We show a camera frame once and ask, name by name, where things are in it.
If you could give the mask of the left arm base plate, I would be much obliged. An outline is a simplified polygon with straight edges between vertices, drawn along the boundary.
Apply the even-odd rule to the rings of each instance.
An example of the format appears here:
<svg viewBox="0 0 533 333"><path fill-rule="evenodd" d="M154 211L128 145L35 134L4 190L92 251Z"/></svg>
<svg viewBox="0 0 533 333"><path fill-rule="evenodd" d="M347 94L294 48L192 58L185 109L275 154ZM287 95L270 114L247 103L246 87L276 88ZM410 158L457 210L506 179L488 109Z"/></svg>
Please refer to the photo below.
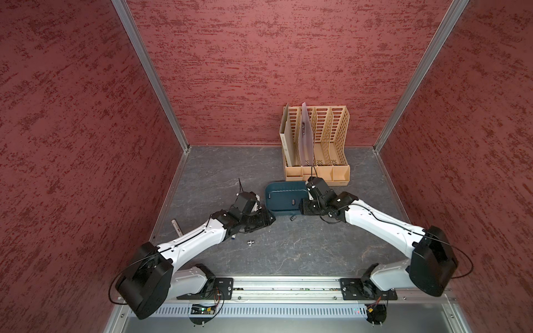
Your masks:
<svg viewBox="0 0 533 333"><path fill-rule="evenodd" d="M215 277L207 281L206 285L197 294L179 296L177 300L230 300L233 294L234 279L231 277Z"/></svg>

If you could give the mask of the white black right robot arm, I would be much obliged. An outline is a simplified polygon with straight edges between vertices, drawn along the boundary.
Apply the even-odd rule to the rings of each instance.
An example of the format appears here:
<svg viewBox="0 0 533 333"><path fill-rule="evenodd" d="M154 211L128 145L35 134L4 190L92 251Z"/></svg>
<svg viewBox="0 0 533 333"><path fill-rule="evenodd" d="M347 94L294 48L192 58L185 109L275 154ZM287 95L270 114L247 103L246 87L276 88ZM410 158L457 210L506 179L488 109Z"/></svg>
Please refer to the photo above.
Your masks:
<svg viewBox="0 0 533 333"><path fill-rule="evenodd" d="M440 297L459 266L443 230L403 222L348 192L326 198L309 195L301 201L300 209L303 215L327 217L329 223L348 223L366 230L404 254L400 262L371 265L355 283L358 294L367 299L378 299L392 289L410 288Z"/></svg>

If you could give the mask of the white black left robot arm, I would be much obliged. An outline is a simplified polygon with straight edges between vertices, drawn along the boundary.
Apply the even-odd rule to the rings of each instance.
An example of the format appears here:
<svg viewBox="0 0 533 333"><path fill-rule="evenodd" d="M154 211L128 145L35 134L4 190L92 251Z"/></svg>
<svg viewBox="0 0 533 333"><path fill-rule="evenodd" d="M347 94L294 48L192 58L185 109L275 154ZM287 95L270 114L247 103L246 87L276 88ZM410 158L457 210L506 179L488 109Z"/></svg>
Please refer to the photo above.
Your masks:
<svg viewBox="0 0 533 333"><path fill-rule="evenodd" d="M199 264L182 269L191 259L236 234L255 232L275 220L264 206L248 214L215 212L207 222L182 237L157 246L151 242L141 245L117 276L115 289L138 319L146 319L170 298L208 291L211 271Z"/></svg>

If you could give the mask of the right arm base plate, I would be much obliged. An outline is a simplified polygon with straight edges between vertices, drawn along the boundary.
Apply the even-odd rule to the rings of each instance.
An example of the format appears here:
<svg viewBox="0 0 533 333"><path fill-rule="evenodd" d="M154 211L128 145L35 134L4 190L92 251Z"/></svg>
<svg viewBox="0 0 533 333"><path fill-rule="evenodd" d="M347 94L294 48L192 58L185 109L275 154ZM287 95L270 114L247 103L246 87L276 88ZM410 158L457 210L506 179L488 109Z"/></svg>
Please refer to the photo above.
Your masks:
<svg viewBox="0 0 533 333"><path fill-rule="evenodd" d="M341 278L340 290L345 301L397 301L393 290L382 291L372 281L362 278Z"/></svg>

